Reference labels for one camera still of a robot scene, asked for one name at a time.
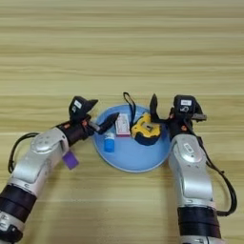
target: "purple tag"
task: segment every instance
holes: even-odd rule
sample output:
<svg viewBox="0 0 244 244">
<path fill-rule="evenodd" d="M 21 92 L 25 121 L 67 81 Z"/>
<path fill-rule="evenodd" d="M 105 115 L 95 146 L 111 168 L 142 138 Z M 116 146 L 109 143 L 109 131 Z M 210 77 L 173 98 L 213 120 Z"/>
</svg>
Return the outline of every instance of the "purple tag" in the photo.
<svg viewBox="0 0 244 244">
<path fill-rule="evenodd" d="M 79 161 L 76 159 L 76 157 L 74 156 L 74 154 L 71 151 L 68 151 L 63 156 L 63 160 L 70 170 L 72 170 L 79 164 Z"/>
</svg>

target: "black object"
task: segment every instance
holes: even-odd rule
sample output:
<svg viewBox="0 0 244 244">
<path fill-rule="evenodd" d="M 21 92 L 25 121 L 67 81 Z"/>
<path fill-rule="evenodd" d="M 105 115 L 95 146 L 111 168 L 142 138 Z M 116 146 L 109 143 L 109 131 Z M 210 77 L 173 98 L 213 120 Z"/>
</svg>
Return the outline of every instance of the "black object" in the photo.
<svg viewBox="0 0 244 244">
<path fill-rule="evenodd" d="M 178 208 L 180 235 L 209 236 L 221 239 L 216 210 L 203 207 Z"/>
<path fill-rule="evenodd" d="M 171 139 L 181 133 L 194 135 L 207 156 L 207 165 L 219 173 L 224 179 L 231 197 L 231 207 L 228 211 L 217 211 L 218 216 L 228 216 L 235 212 L 237 208 L 237 197 L 234 187 L 230 180 L 225 176 L 225 173 L 219 170 L 211 158 L 209 157 L 201 137 L 197 136 L 193 131 L 193 120 L 196 122 L 207 120 L 207 116 L 203 113 L 201 106 L 196 101 L 195 97 L 190 95 L 177 95 L 173 101 L 170 116 L 168 119 L 161 119 L 157 114 L 157 97 L 154 94 L 150 105 L 152 122 L 166 123 L 169 127 Z"/>
<path fill-rule="evenodd" d="M 127 92 L 123 92 L 123 96 L 130 107 L 130 111 L 131 111 L 130 130 L 132 130 L 132 126 L 134 125 L 135 113 L 136 113 L 136 105 L 132 100 L 132 97 Z"/>
<path fill-rule="evenodd" d="M 9 164 L 8 164 L 8 170 L 9 170 L 9 173 L 12 173 L 13 172 L 13 169 L 14 169 L 14 154 L 15 154 L 15 151 L 19 145 L 19 143 L 25 139 L 28 139 L 28 138 L 32 138 L 32 137 L 35 137 L 38 133 L 37 132 L 31 132 L 31 133 L 26 133 L 24 134 L 23 136 L 21 136 L 19 139 L 17 139 L 17 141 L 14 143 L 12 149 L 11 149 L 11 152 L 10 152 L 10 159 L 9 159 Z"/>
<path fill-rule="evenodd" d="M 148 138 L 146 138 L 145 136 L 143 136 L 143 134 L 141 132 L 138 132 L 134 138 L 137 142 L 139 142 L 141 145 L 144 146 L 151 146 L 154 145 L 157 140 L 158 140 L 158 136 L 151 136 L 150 140 Z"/>
<path fill-rule="evenodd" d="M 87 115 L 86 118 L 84 118 L 83 121 L 79 121 L 79 123 L 67 121 L 57 126 L 67 137 L 70 147 L 77 141 L 86 140 L 89 136 L 94 134 L 94 130 L 88 126 L 90 119 L 91 117 Z"/>
<path fill-rule="evenodd" d="M 69 107 L 71 123 L 79 123 L 87 118 L 87 113 L 96 105 L 97 99 L 86 100 L 81 96 L 75 96 Z"/>
<path fill-rule="evenodd" d="M 21 233 L 15 226 L 10 225 L 6 231 L 0 230 L 0 240 L 14 243 L 22 239 L 23 233 Z"/>
<path fill-rule="evenodd" d="M 18 187 L 7 185 L 0 194 L 0 212 L 14 216 L 25 223 L 35 201 L 35 195 Z M 13 225 L 10 225 L 4 232 L 0 231 L 0 239 L 10 243 L 18 242 L 22 236 L 23 234 Z"/>
</svg>

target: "wood grain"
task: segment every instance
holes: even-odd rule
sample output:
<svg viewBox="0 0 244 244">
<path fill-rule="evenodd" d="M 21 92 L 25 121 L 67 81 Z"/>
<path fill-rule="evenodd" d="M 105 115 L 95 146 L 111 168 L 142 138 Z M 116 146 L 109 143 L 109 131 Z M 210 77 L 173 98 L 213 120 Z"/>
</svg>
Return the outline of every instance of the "wood grain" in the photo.
<svg viewBox="0 0 244 244">
<path fill-rule="evenodd" d="M 0 0 L 1 188 L 16 138 L 66 120 L 76 94 L 100 100 L 94 117 L 123 103 L 123 91 L 145 106 L 156 92 L 162 116 L 176 94 L 193 94 L 209 116 L 195 130 L 238 194 L 237 212 L 219 219 L 222 235 L 243 243 L 243 43 L 242 0 Z M 177 243 L 167 164 L 130 174 L 101 160 L 91 140 L 74 151 L 81 165 L 60 163 L 22 244 Z M 226 209 L 225 186 L 211 175 Z"/>
</svg>

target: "blue bowl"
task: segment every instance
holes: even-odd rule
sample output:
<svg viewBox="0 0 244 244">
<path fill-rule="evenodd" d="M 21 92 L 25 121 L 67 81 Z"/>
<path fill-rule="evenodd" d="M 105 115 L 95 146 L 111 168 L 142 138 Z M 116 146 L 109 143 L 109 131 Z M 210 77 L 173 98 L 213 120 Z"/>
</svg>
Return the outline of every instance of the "blue bowl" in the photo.
<svg viewBox="0 0 244 244">
<path fill-rule="evenodd" d="M 114 112 L 127 113 L 129 119 L 131 119 L 129 106 L 120 105 L 108 108 L 101 113 L 96 123 L 101 124 L 108 115 Z M 144 112 L 149 112 L 149 110 L 136 106 L 135 121 Z M 115 137 L 114 152 L 105 152 L 105 135 L 97 133 L 93 137 L 93 143 L 101 157 L 116 169 L 130 173 L 148 172 L 160 166 L 168 158 L 170 152 L 171 141 L 169 132 L 164 125 L 162 127 L 163 132 L 161 137 L 152 146 L 140 145 L 132 137 Z M 115 127 L 112 127 L 110 132 L 116 133 Z"/>
</svg>

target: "silver robot arm segment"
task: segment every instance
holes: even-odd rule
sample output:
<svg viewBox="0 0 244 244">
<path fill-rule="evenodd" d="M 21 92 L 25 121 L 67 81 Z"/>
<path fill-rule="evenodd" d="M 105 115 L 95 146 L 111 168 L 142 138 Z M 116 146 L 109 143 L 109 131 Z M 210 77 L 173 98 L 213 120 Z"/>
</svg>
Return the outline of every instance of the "silver robot arm segment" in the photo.
<svg viewBox="0 0 244 244">
<path fill-rule="evenodd" d="M 224 244 L 213 200 L 206 155 L 195 136 L 179 134 L 169 158 L 177 191 L 181 244 Z"/>
<path fill-rule="evenodd" d="M 16 164 L 1 193 L 2 243 L 22 238 L 25 222 L 48 176 L 68 151 L 67 137 L 57 128 L 32 139 L 29 151 Z"/>
</svg>

